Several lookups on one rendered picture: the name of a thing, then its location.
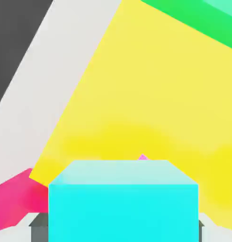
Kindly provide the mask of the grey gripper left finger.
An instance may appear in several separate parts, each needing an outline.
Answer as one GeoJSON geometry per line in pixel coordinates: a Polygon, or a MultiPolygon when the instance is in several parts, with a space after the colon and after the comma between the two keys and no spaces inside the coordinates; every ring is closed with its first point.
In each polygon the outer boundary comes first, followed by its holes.
{"type": "Polygon", "coordinates": [[[48,242],[47,213],[28,213],[16,226],[0,230],[0,242],[48,242]]]}

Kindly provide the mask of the large pink box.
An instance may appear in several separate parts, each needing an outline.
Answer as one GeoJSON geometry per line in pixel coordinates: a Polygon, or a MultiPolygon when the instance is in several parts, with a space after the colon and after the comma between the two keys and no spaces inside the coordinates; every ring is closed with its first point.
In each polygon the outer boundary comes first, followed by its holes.
{"type": "Polygon", "coordinates": [[[0,184],[0,230],[16,226],[28,213],[48,212],[48,188],[29,178],[32,168],[0,184]]]}

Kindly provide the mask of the large yellow box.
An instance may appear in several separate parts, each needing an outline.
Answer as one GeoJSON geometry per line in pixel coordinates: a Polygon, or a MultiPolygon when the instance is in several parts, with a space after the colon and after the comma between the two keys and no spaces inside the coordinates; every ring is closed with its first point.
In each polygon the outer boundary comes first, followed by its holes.
{"type": "Polygon", "coordinates": [[[232,49],[122,0],[30,177],[140,155],[196,181],[200,211],[232,229],[232,49]]]}

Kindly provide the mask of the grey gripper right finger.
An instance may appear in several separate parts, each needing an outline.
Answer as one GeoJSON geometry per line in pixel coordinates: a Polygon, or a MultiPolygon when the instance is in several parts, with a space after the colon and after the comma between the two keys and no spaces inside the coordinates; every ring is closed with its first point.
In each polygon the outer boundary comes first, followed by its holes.
{"type": "Polygon", "coordinates": [[[202,242],[232,242],[232,230],[216,225],[205,213],[199,213],[202,228],[202,242]]]}

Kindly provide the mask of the small cyan cube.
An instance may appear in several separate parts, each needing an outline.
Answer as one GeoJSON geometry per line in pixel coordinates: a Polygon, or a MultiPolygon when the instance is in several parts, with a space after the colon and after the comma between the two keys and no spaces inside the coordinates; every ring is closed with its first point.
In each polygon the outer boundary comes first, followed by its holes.
{"type": "Polygon", "coordinates": [[[166,160],[76,160],[50,184],[49,242],[198,242],[198,184],[166,160]]]}

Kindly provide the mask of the large green box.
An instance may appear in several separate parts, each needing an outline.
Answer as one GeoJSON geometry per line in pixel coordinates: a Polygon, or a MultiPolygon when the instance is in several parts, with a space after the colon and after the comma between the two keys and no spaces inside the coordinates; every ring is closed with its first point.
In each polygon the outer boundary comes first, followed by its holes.
{"type": "Polygon", "coordinates": [[[142,0],[232,48],[232,0],[142,0]]]}

